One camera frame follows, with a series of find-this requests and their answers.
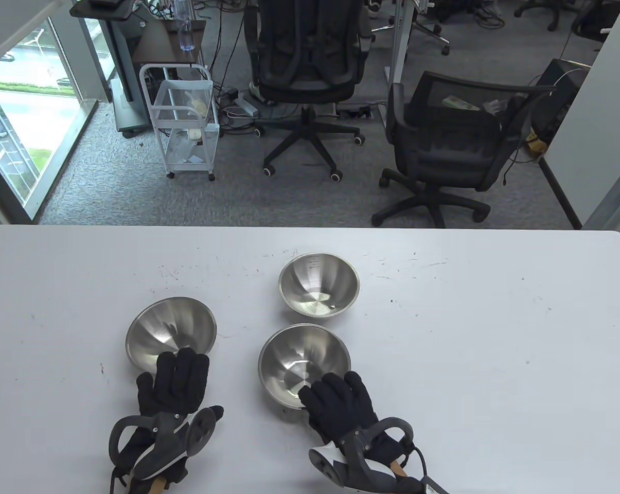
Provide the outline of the person's left hand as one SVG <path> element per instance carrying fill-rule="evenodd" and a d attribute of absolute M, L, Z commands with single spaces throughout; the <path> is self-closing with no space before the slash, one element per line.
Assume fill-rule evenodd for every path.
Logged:
<path fill-rule="evenodd" d="M 157 358 L 155 375 L 136 379 L 139 414 L 117 421 L 109 438 L 111 481 L 128 493 L 163 492 L 187 475 L 187 460 L 206 447 L 223 418 L 220 405 L 201 408 L 209 358 L 192 348 Z"/>

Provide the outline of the person's right hand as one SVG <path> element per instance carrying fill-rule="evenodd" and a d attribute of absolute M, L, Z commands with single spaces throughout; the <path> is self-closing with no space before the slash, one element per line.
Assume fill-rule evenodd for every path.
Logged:
<path fill-rule="evenodd" d="M 308 423 L 324 445 L 308 452 L 312 465 L 340 488 L 359 492 L 425 493 L 427 480 L 393 465 L 416 451 L 414 432 L 400 418 L 379 419 L 356 372 L 327 373 L 298 394 Z"/>

